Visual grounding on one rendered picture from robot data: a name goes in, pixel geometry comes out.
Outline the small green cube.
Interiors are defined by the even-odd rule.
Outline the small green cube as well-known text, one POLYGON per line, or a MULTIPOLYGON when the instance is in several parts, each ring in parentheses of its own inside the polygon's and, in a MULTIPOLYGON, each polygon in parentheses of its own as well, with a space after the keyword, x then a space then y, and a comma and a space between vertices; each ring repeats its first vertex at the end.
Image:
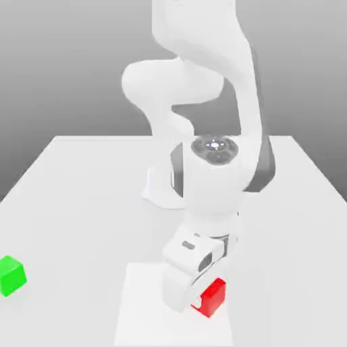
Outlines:
POLYGON ((27 283, 23 264, 11 256, 0 259, 0 294, 11 295, 27 283))

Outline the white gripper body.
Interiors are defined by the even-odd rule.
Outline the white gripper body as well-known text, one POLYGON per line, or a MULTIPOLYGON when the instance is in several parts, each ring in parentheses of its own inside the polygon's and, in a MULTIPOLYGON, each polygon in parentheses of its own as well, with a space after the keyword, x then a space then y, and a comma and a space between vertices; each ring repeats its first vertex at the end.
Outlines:
POLYGON ((184 312, 213 283, 214 273, 207 271, 198 279, 168 263, 163 264, 161 295, 164 303, 176 312, 184 312))

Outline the small red cube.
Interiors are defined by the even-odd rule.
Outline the small red cube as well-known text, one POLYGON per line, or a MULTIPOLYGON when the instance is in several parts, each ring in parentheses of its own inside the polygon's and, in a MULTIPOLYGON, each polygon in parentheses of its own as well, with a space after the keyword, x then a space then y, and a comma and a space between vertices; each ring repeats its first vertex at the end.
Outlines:
POLYGON ((217 278, 201 295, 201 304, 191 304, 191 306, 199 311, 202 315, 210 318, 215 311, 223 304, 226 295, 226 282, 217 278))

